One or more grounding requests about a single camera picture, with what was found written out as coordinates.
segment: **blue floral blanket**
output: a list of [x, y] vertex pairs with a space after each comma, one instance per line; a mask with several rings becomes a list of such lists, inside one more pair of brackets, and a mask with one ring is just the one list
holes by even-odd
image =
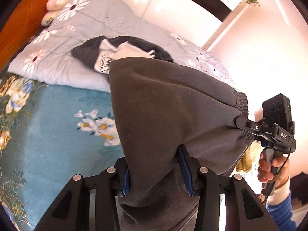
[[74, 174], [92, 176], [123, 156], [110, 94], [3, 72], [0, 202], [18, 230], [33, 230]]

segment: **human hand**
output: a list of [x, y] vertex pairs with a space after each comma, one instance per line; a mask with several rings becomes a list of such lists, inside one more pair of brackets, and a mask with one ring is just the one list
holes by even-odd
[[[285, 162], [286, 157], [280, 156], [272, 160], [272, 166], [274, 167], [281, 167], [283, 163]], [[280, 176], [277, 180], [276, 187], [280, 188], [283, 186], [289, 179], [289, 166], [290, 161], [287, 160], [285, 165], [280, 169]], [[258, 180], [262, 183], [267, 183], [268, 180], [272, 180], [274, 175], [270, 172], [270, 165], [264, 160], [264, 154], [263, 151], [260, 155], [259, 160], [259, 167], [258, 167]]]

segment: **pink pillow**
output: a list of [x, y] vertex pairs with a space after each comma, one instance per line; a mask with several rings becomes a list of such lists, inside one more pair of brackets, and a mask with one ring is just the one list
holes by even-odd
[[50, 26], [50, 24], [52, 23], [52, 21], [56, 18], [56, 16], [59, 14], [61, 10], [56, 10], [56, 11], [49, 11], [47, 12], [42, 21], [41, 21], [41, 25], [43, 27], [48, 27]]
[[46, 8], [48, 11], [61, 10], [69, 0], [48, 0]]

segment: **handle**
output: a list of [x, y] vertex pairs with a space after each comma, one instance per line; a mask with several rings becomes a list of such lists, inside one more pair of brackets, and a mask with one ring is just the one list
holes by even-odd
[[[267, 148], [263, 151], [263, 154], [264, 154], [264, 160], [270, 165], [271, 173], [274, 176], [277, 175], [279, 173], [279, 170], [281, 169], [281, 167], [273, 167], [272, 166], [272, 160], [279, 157], [279, 156], [282, 156], [283, 153], [279, 152], [277, 150]], [[261, 193], [265, 196], [273, 196], [275, 186], [276, 186], [276, 181], [271, 182], [271, 183], [262, 183]]]

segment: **flower print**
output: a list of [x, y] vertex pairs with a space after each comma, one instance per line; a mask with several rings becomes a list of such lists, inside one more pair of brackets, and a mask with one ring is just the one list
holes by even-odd
[[208, 61], [208, 55], [202, 50], [196, 50], [196, 59], [197, 61]]
[[104, 146], [117, 146], [121, 144], [115, 125], [108, 127], [99, 133], [100, 136], [105, 139]]
[[13, 110], [15, 112], [19, 112], [26, 104], [32, 87], [32, 80], [27, 80], [26, 78], [19, 78], [15, 80], [6, 93], [10, 96], [10, 100], [7, 103], [5, 112], [7, 114], [11, 113]]
[[197, 68], [197, 65], [196, 65], [193, 61], [191, 61], [191, 60], [187, 60], [187, 61], [185, 62], [185, 65], [187, 65], [187, 66], [189, 66], [189, 67]]
[[43, 30], [40, 33], [40, 35], [34, 39], [33, 44], [39, 43], [42, 39], [44, 39], [44, 41], [45, 41], [46, 39], [48, 39], [50, 37], [50, 34], [54, 35], [57, 31], [58, 31], [57, 29], [51, 30], [51, 31]]
[[91, 116], [93, 119], [96, 119], [97, 118], [97, 112], [98, 112], [98, 109], [94, 109], [92, 110], [91, 112], [89, 113], [86, 113], [85, 115], [87, 116]]
[[7, 91], [12, 86], [13, 82], [17, 79], [16, 75], [10, 76], [9, 79], [7, 79], [6, 83], [0, 88], [0, 97], [3, 97], [7, 94]]
[[106, 130], [109, 127], [115, 127], [115, 121], [113, 119], [110, 119], [109, 117], [105, 117], [103, 119], [97, 119], [95, 121], [95, 124], [97, 125], [97, 133], [95, 135], [99, 136], [100, 131]]
[[84, 5], [88, 4], [88, 0], [73, 0], [72, 3], [68, 3], [64, 6], [64, 9], [60, 11], [57, 16], [58, 21], [65, 21], [69, 17], [76, 15], [76, 11], [84, 8]]
[[170, 35], [175, 38], [178, 42], [180, 42], [183, 45], [187, 45], [187, 43], [185, 42], [185, 40], [183, 40], [181, 37], [179, 37], [177, 34], [175, 33], [170, 33]]
[[64, 27], [64, 29], [70, 30], [70, 31], [76, 31], [74, 25], [67, 25]]
[[82, 113], [82, 110], [79, 110], [77, 114], [74, 116], [75, 118], [82, 118], [84, 117], [84, 114]]
[[4, 150], [11, 139], [9, 130], [0, 130], [0, 150]]
[[1, 204], [2, 207], [4, 208], [4, 211], [5, 211], [5, 213], [7, 214], [7, 216], [10, 218], [11, 222], [13, 222], [14, 226], [16, 227], [16, 229], [17, 229], [18, 231], [20, 231], [20, 229], [19, 229], [19, 227], [18, 227], [18, 225], [17, 225], [17, 223], [16, 223], [16, 221], [15, 221], [15, 218], [14, 218], [14, 216], [13, 216], [11, 210], [9, 209], [9, 207], [8, 207], [3, 201], [1, 201], [1, 198], [0, 198], [0, 204]]
[[227, 84], [229, 84], [229, 80], [224, 76], [224, 74], [222, 74], [221, 72], [220, 72], [220, 70], [217, 68], [217, 67], [214, 67], [213, 65], [211, 65], [211, 64], [207, 64], [208, 65], [208, 67], [209, 67], [209, 69], [211, 69], [212, 70], [212, 74], [218, 79], [218, 80], [220, 80], [221, 82], [224, 82], [224, 83], [227, 83]]
[[78, 129], [81, 129], [82, 131], [92, 132], [97, 130], [97, 126], [95, 125], [95, 122], [92, 119], [89, 118], [83, 118], [82, 122], [77, 123]]
[[37, 62], [46, 54], [45, 49], [36, 51], [30, 55], [30, 58], [27, 58], [24, 63], [23, 71], [32, 74], [34, 71], [34, 66]]

